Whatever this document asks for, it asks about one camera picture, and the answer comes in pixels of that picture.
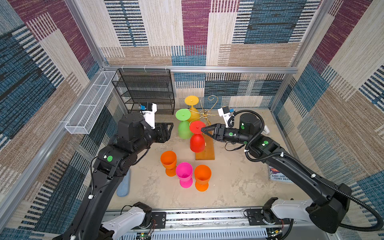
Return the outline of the red plastic wine glass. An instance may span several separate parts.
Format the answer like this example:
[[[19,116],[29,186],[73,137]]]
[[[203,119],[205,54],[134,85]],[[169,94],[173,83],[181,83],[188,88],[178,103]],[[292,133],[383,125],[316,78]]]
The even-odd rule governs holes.
[[[194,153],[200,153],[206,147],[206,142],[202,134],[202,128],[205,126],[201,121],[194,121],[190,124],[190,131],[193,133],[190,138],[190,149]]]

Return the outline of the green plastic wine glass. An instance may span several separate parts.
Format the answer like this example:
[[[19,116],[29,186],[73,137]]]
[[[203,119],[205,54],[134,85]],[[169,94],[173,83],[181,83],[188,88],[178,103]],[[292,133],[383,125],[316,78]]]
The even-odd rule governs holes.
[[[178,135],[181,139],[190,139],[193,133],[190,131],[190,122],[188,121],[191,117],[191,112],[188,109],[180,109],[175,114],[176,118],[180,121],[178,126]]]

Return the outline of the light orange plastic wine glass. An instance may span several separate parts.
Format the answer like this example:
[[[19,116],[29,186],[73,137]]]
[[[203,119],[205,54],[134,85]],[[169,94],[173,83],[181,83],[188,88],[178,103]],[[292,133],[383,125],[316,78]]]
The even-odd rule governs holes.
[[[173,151],[166,151],[161,155],[161,163],[166,169],[166,175],[173,177],[176,175],[177,155]]]

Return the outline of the yellow plastic wine glass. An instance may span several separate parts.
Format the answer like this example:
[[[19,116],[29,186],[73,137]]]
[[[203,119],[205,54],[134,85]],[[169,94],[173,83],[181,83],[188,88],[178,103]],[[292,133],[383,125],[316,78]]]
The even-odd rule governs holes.
[[[190,113],[191,116],[188,119],[189,122],[196,121],[200,118],[200,113],[198,110],[195,108],[195,105],[197,105],[200,102],[199,98],[196,96],[188,96],[185,98],[185,104],[188,105],[190,108]]]

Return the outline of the dark orange plastic wine glass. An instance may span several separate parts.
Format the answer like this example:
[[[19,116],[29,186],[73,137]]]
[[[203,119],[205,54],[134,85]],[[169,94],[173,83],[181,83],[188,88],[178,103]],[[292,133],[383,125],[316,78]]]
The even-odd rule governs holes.
[[[195,187],[200,192],[205,192],[209,187],[212,176],[211,169],[206,165],[199,165],[195,168]]]

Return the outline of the magenta plastic wine glass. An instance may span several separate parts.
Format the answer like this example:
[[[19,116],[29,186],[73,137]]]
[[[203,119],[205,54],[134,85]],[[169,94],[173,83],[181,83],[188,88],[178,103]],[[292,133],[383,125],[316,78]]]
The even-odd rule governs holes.
[[[180,180],[180,185],[184,189],[188,189],[193,184],[193,175],[194,169],[189,163],[181,163],[176,168],[176,175]]]

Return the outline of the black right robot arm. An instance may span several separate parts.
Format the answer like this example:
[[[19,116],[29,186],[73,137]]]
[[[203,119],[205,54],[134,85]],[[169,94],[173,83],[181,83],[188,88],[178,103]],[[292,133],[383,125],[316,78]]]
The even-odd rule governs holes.
[[[326,233],[334,234],[349,210],[352,190],[324,179],[291,156],[276,141],[263,135],[265,121],[250,110],[227,113],[225,124],[214,124],[199,130],[218,142],[241,144],[246,158],[263,163],[284,174],[309,197],[308,202],[270,198],[261,210],[263,221],[274,225],[278,219],[312,222]]]

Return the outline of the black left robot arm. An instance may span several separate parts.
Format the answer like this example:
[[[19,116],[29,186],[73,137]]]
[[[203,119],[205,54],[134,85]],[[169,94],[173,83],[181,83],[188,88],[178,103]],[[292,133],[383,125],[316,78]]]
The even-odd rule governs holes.
[[[138,164],[139,153],[147,153],[153,143],[165,143],[171,138],[173,123],[155,123],[146,119],[155,115],[133,112],[118,122],[117,133],[96,156],[91,173],[91,184],[67,230],[58,240],[118,240],[128,230],[148,227],[152,209],[137,203],[128,213],[103,222],[103,217],[120,183],[130,167]]]

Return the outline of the black mesh shelf rack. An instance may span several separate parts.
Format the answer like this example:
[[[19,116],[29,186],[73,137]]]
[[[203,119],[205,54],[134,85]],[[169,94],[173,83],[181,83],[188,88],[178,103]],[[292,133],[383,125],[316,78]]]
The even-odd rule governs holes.
[[[173,115],[175,94],[170,70],[118,69],[112,83],[128,112],[137,112],[144,103],[157,104],[157,114]]]

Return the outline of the treehouse paperback book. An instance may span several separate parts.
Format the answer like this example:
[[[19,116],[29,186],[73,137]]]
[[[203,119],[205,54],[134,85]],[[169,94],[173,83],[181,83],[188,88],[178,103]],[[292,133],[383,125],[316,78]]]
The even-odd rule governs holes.
[[[275,181],[275,182],[289,183],[289,184],[293,183],[289,178],[287,178],[280,171],[270,166],[269,166],[269,180]]]

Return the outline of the light blue oblong object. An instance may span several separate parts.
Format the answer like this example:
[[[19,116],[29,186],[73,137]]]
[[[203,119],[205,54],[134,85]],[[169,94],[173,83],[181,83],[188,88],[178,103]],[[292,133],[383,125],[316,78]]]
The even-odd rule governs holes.
[[[130,183],[131,183],[131,175],[132,171],[129,169],[126,176],[123,178],[123,181],[117,188],[117,196],[118,197],[126,197],[130,192]]]

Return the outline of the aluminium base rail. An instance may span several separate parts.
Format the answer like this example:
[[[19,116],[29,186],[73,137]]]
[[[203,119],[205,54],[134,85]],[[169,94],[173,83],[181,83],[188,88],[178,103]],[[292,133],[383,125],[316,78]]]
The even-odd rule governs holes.
[[[154,209],[166,213],[165,228],[119,228],[121,240],[340,240],[339,233],[329,234],[302,220],[284,219],[284,224],[264,225],[256,219],[250,224],[242,208]]]

